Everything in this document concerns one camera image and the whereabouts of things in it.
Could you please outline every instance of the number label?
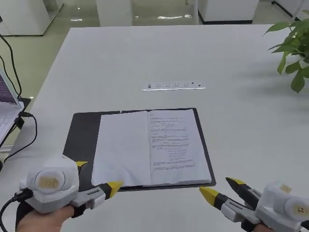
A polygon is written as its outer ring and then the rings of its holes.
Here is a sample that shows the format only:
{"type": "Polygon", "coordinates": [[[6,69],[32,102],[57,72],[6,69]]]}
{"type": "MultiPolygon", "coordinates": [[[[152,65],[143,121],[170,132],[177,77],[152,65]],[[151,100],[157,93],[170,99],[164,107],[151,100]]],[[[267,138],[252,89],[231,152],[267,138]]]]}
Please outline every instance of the number label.
{"type": "Polygon", "coordinates": [[[43,176],[39,180],[39,187],[45,189],[56,189],[59,186],[59,182],[54,177],[43,176]]]}
{"type": "Polygon", "coordinates": [[[309,208],[301,205],[294,205],[294,214],[309,216],[309,208]]]}

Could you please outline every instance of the white paper page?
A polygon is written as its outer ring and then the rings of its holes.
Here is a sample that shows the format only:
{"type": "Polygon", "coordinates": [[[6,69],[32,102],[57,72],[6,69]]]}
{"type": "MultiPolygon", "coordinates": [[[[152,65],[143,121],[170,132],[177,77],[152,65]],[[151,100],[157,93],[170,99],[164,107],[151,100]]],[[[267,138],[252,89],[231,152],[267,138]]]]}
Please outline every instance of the white paper page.
{"type": "Polygon", "coordinates": [[[124,186],[151,184],[148,112],[102,115],[92,184],[123,180],[124,186]]]}
{"type": "Polygon", "coordinates": [[[211,181],[193,110],[151,111],[148,117],[152,184],[211,181]]]}

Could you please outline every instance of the green plant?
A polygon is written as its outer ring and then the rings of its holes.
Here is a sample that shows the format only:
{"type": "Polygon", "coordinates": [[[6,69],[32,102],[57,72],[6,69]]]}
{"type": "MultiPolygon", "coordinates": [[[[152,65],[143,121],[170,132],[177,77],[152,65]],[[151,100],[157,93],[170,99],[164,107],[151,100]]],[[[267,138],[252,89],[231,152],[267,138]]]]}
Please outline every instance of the green plant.
{"type": "Polygon", "coordinates": [[[271,26],[266,33],[285,28],[289,28],[290,33],[285,38],[284,42],[271,47],[269,50],[276,48],[272,53],[283,52],[282,59],[277,68],[277,71],[280,74],[282,74],[286,65],[286,57],[288,55],[299,55],[299,60],[297,62],[287,65],[285,68],[287,74],[297,72],[291,82],[291,88],[299,93],[305,85],[305,79],[309,78],[309,65],[306,66],[303,63],[300,63],[302,60],[309,64],[309,19],[295,21],[293,23],[280,22],[271,26]]]}

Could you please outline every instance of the white cabinet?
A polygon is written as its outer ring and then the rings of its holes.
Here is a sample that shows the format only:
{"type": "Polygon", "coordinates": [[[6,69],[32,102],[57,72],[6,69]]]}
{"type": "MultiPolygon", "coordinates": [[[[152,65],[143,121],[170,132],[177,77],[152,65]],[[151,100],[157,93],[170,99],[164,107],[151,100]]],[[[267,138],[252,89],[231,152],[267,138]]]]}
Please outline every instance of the white cabinet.
{"type": "Polygon", "coordinates": [[[259,0],[198,0],[198,9],[207,21],[251,21],[259,0]]]}
{"type": "Polygon", "coordinates": [[[63,0],[0,0],[2,35],[43,35],[63,0]]]}
{"type": "Polygon", "coordinates": [[[96,0],[101,27],[133,25],[131,0],[96,0]]]}

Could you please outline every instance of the laptop keyboard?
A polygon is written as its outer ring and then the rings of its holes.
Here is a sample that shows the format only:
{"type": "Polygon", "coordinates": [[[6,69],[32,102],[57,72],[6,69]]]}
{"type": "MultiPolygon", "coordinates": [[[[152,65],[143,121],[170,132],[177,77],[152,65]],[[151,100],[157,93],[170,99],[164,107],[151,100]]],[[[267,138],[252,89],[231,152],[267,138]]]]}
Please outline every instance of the laptop keyboard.
{"type": "Polygon", "coordinates": [[[0,113],[0,133],[3,131],[4,128],[12,126],[15,118],[17,118],[18,112],[19,111],[6,112],[5,114],[0,113]]]}

